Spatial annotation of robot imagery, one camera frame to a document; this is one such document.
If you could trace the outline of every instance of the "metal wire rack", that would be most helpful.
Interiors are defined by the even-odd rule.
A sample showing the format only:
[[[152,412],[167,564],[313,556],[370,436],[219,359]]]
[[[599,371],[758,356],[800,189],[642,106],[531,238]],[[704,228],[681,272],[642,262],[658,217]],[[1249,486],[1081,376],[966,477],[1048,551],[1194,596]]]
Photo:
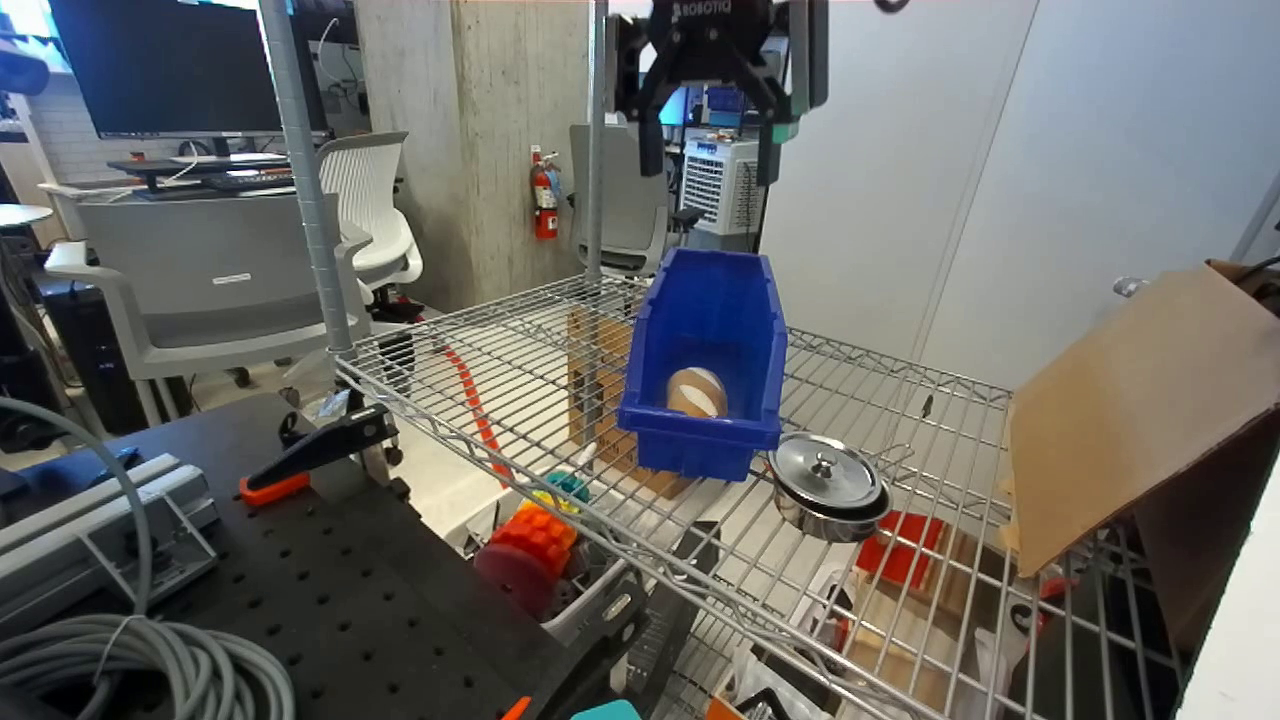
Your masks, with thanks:
[[[857,448],[900,510],[866,556],[782,525],[763,463],[681,496],[681,478],[628,463],[613,402],[639,286],[582,286],[564,280],[363,339],[340,376],[527,496],[551,467],[582,477],[593,500],[569,516],[578,530],[815,677],[844,714],[1166,714],[1182,669],[1129,530],[1093,536],[1035,579],[998,551],[1004,386],[789,331],[782,428]],[[475,393],[443,356],[462,359]],[[667,551],[691,521],[718,525],[704,536],[718,540],[717,573]]]

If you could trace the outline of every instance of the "metal lid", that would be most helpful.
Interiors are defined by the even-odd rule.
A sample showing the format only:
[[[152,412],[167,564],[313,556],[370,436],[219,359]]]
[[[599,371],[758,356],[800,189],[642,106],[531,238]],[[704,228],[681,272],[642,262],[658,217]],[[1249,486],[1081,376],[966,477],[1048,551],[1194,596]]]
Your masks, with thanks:
[[[774,444],[773,477],[800,502],[834,516],[860,510],[881,496],[881,477],[870,471],[870,463],[852,457],[839,439],[825,436],[789,436],[782,444]]]

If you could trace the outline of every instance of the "blue plastic bin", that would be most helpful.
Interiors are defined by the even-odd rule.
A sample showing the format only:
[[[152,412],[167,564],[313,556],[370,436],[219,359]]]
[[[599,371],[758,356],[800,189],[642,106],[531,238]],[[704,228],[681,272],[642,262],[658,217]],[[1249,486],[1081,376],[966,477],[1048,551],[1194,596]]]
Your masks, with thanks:
[[[763,254],[671,253],[639,309],[616,423],[634,433],[639,463],[681,477],[745,478],[780,444],[789,325]],[[718,376],[728,415],[667,412],[681,369]]]

